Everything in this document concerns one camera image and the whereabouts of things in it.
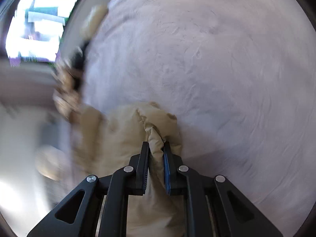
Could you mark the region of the beige striped knit garment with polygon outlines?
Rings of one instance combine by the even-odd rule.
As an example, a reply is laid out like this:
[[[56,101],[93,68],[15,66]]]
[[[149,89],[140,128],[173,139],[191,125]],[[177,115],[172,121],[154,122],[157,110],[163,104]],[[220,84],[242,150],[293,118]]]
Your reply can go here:
[[[53,74],[56,86],[53,92],[53,102],[59,114],[70,124],[80,121],[81,93],[83,69],[73,67],[67,60],[55,63]]]

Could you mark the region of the white round pleated cushion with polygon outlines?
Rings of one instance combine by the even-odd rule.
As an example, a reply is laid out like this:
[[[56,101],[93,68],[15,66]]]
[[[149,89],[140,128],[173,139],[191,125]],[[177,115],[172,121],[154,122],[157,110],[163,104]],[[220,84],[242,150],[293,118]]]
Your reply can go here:
[[[54,146],[40,146],[34,163],[41,175],[53,181],[66,180],[70,176],[71,164],[67,154]]]

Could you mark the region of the window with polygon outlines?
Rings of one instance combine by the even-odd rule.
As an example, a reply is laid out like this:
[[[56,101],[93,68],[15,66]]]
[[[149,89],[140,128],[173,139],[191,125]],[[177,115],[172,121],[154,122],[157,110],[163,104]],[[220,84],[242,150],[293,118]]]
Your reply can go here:
[[[55,62],[68,20],[79,0],[19,0],[5,38],[12,66]]]

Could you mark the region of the lavender plush bed blanket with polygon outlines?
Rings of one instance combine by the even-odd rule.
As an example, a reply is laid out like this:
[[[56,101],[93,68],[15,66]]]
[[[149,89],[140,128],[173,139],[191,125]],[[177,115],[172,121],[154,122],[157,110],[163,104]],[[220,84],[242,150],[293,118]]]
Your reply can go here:
[[[86,103],[157,102],[188,166],[299,230],[315,203],[315,30],[296,0],[111,0],[87,59]]]

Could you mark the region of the beige puffer down jacket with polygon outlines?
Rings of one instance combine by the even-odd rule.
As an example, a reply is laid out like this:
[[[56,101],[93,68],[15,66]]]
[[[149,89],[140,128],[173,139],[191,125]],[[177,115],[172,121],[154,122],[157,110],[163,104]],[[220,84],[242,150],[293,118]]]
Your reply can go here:
[[[166,194],[162,151],[168,141],[171,152],[181,154],[176,116],[156,103],[140,102],[120,106],[107,115],[85,106],[79,122],[81,137],[74,157],[86,174],[108,176],[140,153],[143,142],[150,145],[146,193],[129,197],[127,236],[183,236],[183,199]]]

